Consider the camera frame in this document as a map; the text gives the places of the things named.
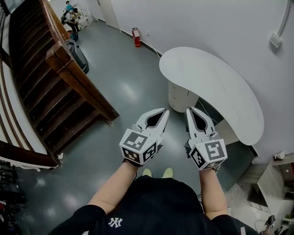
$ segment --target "black t-shirt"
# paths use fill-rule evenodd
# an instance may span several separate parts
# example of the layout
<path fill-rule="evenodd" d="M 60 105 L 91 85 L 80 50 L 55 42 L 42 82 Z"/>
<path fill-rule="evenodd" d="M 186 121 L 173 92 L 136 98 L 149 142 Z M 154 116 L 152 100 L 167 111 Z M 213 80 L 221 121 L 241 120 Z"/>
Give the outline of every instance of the black t-shirt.
<path fill-rule="evenodd" d="M 137 179 L 120 204 L 108 215 L 88 205 L 49 235 L 238 235 L 228 215 L 210 220 L 195 192 L 174 179 Z"/>

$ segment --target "forearm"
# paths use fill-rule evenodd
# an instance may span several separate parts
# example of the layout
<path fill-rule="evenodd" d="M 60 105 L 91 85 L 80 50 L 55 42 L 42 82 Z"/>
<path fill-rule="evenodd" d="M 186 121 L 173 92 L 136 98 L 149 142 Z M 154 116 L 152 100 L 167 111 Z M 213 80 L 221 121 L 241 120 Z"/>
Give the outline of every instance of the forearm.
<path fill-rule="evenodd" d="M 210 219 L 218 215 L 228 214 L 225 194 L 216 177 L 215 171 L 208 169 L 200 171 L 199 175 L 204 213 Z"/>
<path fill-rule="evenodd" d="M 89 204 L 101 207 L 106 214 L 111 212 L 124 197 L 135 178 L 137 170 L 138 167 L 127 161 L 124 162 L 102 185 Z"/>

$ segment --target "person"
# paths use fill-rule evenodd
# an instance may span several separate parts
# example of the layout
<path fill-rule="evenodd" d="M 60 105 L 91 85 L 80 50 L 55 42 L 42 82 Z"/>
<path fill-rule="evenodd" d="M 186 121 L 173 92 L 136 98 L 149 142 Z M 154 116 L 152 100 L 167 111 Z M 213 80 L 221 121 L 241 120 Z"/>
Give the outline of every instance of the person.
<path fill-rule="evenodd" d="M 79 31 L 78 23 L 73 19 L 73 15 L 76 13 L 78 13 L 78 9 L 74 8 L 65 15 L 64 19 L 66 24 L 69 25 L 75 33 Z"/>
<path fill-rule="evenodd" d="M 74 7 L 72 5 L 70 5 L 69 1 L 67 1 L 65 4 L 66 4 L 66 10 L 67 11 L 72 11 L 74 9 Z"/>
<path fill-rule="evenodd" d="M 199 172 L 203 209 L 196 193 L 173 179 L 168 168 L 160 179 L 149 169 L 134 180 L 138 167 L 124 159 L 89 204 L 49 235 L 159 234 L 238 235 L 214 169 Z"/>

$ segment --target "fire extinguisher label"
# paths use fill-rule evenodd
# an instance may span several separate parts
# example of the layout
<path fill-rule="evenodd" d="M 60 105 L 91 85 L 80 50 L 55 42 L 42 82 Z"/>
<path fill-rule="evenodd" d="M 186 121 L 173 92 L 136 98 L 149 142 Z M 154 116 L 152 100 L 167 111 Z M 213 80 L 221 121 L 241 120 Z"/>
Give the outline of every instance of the fire extinguisher label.
<path fill-rule="evenodd" d="M 135 38 L 140 36 L 138 30 L 135 30 L 135 31 L 134 31 L 134 36 L 135 36 Z"/>

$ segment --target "gray floor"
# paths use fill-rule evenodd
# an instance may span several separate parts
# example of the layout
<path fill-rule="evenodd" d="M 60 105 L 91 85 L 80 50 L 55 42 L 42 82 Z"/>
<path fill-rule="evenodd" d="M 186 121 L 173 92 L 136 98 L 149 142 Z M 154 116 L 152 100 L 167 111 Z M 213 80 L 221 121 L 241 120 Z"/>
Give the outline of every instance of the gray floor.
<path fill-rule="evenodd" d="M 37 173 L 18 169 L 19 184 L 27 197 L 27 209 L 18 220 L 24 234 L 45 235 L 88 203 L 97 189 L 122 162 L 119 141 L 125 130 L 147 111 L 169 107 L 168 83 L 159 58 L 118 30 L 96 22 L 79 33 L 79 45 L 90 64 L 89 78 L 114 106 L 120 117 L 110 127 L 98 121 L 65 151 L 60 168 Z M 187 159 L 183 114 L 171 111 L 163 136 L 164 147 L 148 161 L 154 177 L 172 167 L 174 178 L 200 192 L 198 170 Z M 228 146 L 229 159 L 218 173 L 228 190 L 250 164 L 253 155 L 237 142 Z"/>

